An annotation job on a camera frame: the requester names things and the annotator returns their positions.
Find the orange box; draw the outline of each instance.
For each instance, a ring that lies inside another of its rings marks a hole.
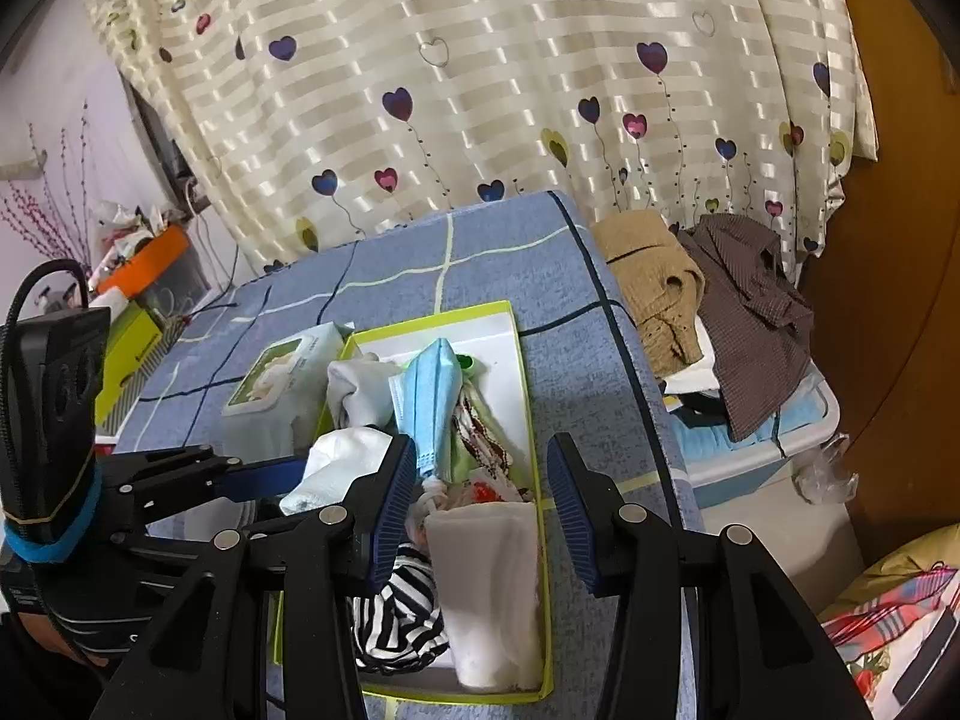
[[[101,281],[97,285],[97,292],[102,295],[110,287],[119,287],[128,299],[133,300],[174,264],[189,245],[184,230],[171,224],[133,255],[126,265],[120,266],[109,278]]]

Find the clear plastic bag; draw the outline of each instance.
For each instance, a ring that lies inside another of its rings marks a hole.
[[[848,446],[850,436],[834,433],[826,443],[793,457],[793,484],[801,498],[812,504],[853,500],[860,475],[843,467]]]

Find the blue strap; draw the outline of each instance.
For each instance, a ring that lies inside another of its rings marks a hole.
[[[103,474],[100,471],[100,465],[94,461],[93,482],[86,492],[83,506],[80,507],[77,516],[70,523],[70,527],[64,531],[60,538],[52,544],[35,544],[23,538],[23,536],[13,533],[10,522],[7,521],[4,523],[5,541],[10,545],[11,550],[26,562],[64,562],[73,553],[77,544],[80,543],[80,539],[86,533],[90,522],[93,522],[93,514],[97,511],[102,486]]]

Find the face mask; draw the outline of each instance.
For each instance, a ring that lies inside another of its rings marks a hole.
[[[450,479],[450,415],[462,384],[460,364],[446,338],[437,338],[390,380],[397,431],[414,440],[421,479]]]

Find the metal rivet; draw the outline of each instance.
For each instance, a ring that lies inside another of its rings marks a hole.
[[[734,544],[739,544],[743,547],[754,540],[754,534],[750,528],[746,528],[743,525],[731,525],[727,528],[727,538]]]
[[[336,525],[347,519],[347,510],[342,506],[334,504],[320,510],[320,522],[325,525]]]
[[[647,509],[635,503],[625,503],[618,512],[624,522],[643,522],[647,518]]]
[[[240,543],[240,533],[237,531],[220,531],[213,536],[213,546],[217,549],[233,549]]]

